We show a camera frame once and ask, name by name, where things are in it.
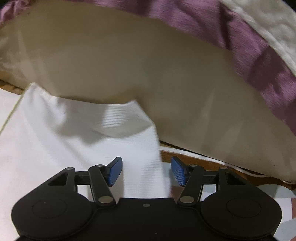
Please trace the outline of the white waffle knit garment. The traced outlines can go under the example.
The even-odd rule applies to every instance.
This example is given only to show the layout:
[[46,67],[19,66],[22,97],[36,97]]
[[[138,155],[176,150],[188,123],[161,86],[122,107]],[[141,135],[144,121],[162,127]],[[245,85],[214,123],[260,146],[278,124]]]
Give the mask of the white waffle knit garment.
[[15,240],[13,205],[66,167],[78,171],[121,157],[116,199],[166,198],[156,126],[136,101],[95,104],[52,96],[30,84],[1,91],[1,240]]

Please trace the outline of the beige bed base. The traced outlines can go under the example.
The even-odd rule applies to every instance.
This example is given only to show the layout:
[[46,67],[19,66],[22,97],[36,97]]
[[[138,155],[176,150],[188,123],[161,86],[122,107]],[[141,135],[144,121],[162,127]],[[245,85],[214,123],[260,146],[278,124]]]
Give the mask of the beige bed base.
[[[255,1],[295,58],[295,2]],[[231,51],[92,1],[1,1],[1,80],[95,103],[136,100],[165,143],[295,182],[295,131]]]

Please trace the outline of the checkered Happy dog rug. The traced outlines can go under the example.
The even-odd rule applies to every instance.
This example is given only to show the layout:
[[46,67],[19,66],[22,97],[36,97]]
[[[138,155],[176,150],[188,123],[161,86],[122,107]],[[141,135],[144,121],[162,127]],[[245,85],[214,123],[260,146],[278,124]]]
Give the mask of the checkered Happy dog rug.
[[178,205],[184,187],[169,174],[166,198],[115,198],[114,206],[93,201],[89,173],[66,167],[20,198],[11,209],[15,240],[292,240],[295,220],[266,188],[230,167],[206,170],[201,199]]

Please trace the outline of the quilted bedspread purple ruffle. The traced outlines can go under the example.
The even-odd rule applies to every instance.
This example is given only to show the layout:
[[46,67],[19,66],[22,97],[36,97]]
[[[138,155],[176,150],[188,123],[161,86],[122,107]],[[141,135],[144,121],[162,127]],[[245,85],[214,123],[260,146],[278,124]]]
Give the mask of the quilted bedspread purple ruffle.
[[295,58],[253,11],[255,1],[92,1],[93,5],[158,19],[231,51],[237,73],[270,111],[295,131]]

